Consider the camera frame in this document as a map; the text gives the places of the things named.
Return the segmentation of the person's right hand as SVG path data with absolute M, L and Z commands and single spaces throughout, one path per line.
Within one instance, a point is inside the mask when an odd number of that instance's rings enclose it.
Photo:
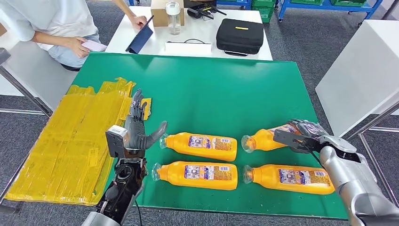
M 76 54 L 79 58 L 86 57 L 90 50 L 84 47 L 82 44 L 87 40 L 82 37 L 69 37 L 67 38 L 66 47 L 71 49 L 74 54 Z

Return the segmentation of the person's left hand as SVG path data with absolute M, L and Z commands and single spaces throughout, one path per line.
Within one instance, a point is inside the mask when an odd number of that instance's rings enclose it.
M 141 30 L 147 23 L 147 18 L 145 16 L 128 16 L 131 24 L 135 29 Z

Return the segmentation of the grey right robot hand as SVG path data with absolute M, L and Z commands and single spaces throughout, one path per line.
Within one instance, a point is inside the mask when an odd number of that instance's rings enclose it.
M 328 135 L 328 132 L 320 124 L 312 121 L 291 119 L 287 121 L 287 124 L 293 126 L 295 129 L 297 129 L 300 135 L 305 137 L 319 138 L 322 135 Z M 290 149 L 296 153 L 319 153 L 321 150 L 320 147 L 316 149 L 316 145 L 314 145 L 314 148 L 312 147 L 308 149 L 298 149 L 293 147 L 291 147 Z

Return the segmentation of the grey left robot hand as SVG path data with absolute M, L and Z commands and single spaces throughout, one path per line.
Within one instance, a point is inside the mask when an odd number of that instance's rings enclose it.
M 144 127 L 144 110 L 147 104 L 142 104 L 143 98 L 142 90 L 138 89 L 133 95 L 124 125 L 129 134 L 128 148 L 137 150 L 149 149 L 165 134 L 168 126 L 168 122 L 163 121 L 154 132 L 150 135 L 146 135 Z

